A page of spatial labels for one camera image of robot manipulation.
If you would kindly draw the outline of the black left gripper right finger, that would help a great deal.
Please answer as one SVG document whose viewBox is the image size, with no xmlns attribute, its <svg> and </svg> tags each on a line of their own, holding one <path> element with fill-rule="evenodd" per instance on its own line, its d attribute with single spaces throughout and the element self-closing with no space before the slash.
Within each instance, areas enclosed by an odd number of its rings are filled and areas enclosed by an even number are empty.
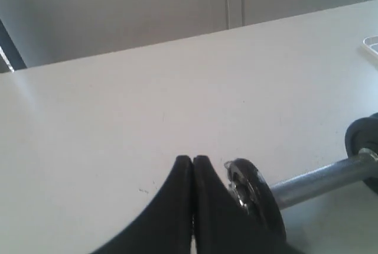
<svg viewBox="0 0 378 254">
<path fill-rule="evenodd" d="M 195 157 L 193 167 L 197 253 L 298 253 L 237 205 L 207 156 Z"/>
</svg>

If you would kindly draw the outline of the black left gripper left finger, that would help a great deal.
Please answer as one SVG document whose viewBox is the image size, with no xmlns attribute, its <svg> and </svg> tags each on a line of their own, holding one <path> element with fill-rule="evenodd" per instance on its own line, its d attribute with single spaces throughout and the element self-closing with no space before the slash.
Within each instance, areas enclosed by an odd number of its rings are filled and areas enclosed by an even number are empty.
<svg viewBox="0 0 378 254">
<path fill-rule="evenodd" d="M 141 214 L 94 253 L 190 253 L 192 230 L 193 163 L 179 155 Z"/>
</svg>

